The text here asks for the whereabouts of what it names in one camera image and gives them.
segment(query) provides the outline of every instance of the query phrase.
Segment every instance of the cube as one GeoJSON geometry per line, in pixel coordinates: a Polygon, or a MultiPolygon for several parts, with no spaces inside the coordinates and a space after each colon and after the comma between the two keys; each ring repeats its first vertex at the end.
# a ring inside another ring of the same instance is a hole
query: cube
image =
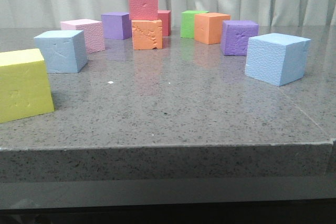
{"type": "Polygon", "coordinates": [[[158,10],[158,19],[162,20],[162,36],[170,36],[171,11],[170,10],[158,10]]]}
{"type": "Polygon", "coordinates": [[[201,13],[195,15],[195,40],[205,44],[221,42],[222,22],[231,15],[222,13],[201,13]]]}
{"type": "Polygon", "coordinates": [[[258,36],[258,31],[259,25],[251,20],[223,21],[223,32],[220,40],[223,54],[246,56],[248,39],[258,36]]]}
{"type": "Polygon", "coordinates": [[[195,14],[208,13],[207,10],[186,10],[181,14],[181,38],[194,38],[195,14]]]}
{"type": "Polygon", "coordinates": [[[128,39],[132,37],[132,23],[129,13],[101,14],[105,39],[128,39]]]}
{"type": "Polygon", "coordinates": [[[159,0],[129,0],[131,20],[157,20],[159,0]]]}
{"type": "Polygon", "coordinates": [[[88,62],[82,30],[46,31],[34,41],[48,73],[78,73],[88,62]]]}
{"type": "Polygon", "coordinates": [[[101,21],[92,19],[75,19],[61,21],[62,30],[83,30],[85,38],[86,53],[105,50],[103,24],[101,21]]]}
{"type": "Polygon", "coordinates": [[[0,53],[0,123],[54,111],[40,50],[0,53]]]}
{"type": "Polygon", "coordinates": [[[132,20],[133,49],[162,49],[161,20],[132,20]]]}
{"type": "Polygon", "coordinates": [[[310,39],[266,34],[248,40],[245,75],[282,86],[303,77],[310,39]]]}

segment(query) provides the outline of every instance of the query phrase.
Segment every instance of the light blue cube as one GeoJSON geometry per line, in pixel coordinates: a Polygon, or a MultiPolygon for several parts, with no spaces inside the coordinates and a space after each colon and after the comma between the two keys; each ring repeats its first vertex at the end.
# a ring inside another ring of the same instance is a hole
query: light blue cube
{"type": "Polygon", "coordinates": [[[310,39],[265,34],[250,37],[247,46],[245,75],[276,86],[303,77],[310,39]]]}
{"type": "Polygon", "coordinates": [[[82,30],[46,31],[34,41],[48,73],[78,73],[88,62],[82,30]]]}

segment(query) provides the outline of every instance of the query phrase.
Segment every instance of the orange foam cube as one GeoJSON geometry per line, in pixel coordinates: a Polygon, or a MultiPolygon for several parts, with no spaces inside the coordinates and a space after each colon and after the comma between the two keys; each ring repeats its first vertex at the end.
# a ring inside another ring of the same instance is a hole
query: orange foam cube
{"type": "Polygon", "coordinates": [[[132,20],[134,50],[162,49],[161,20],[132,20]]]}
{"type": "Polygon", "coordinates": [[[221,43],[224,20],[231,15],[222,13],[201,13],[195,15],[195,40],[205,44],[221,43]]]}

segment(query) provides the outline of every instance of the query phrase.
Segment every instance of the yellow foam cube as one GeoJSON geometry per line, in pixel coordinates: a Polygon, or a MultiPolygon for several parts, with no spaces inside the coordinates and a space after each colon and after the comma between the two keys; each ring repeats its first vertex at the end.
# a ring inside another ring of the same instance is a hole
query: yellow foam cube
{"type": "Polygon", "coordinates": [[[54,111],[39,49],[0,53],[0,123],[54,111]]]}

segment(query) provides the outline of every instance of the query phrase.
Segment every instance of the purple foam cube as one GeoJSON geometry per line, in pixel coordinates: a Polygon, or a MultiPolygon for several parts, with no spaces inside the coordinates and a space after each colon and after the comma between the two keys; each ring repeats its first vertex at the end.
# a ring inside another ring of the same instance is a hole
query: purple foam cube
{"type": "Polygon", "coordinates": [[[224,55],[246,56],[250,37],[258,36],[259,25],[251,20],[225,20],[220,40],[224,55]]]}
{"type": "Polygon", "coordinates": [[[132,22],[129,13],[101,14],[105,39],[127,39],[132,37],[132,22]]]}

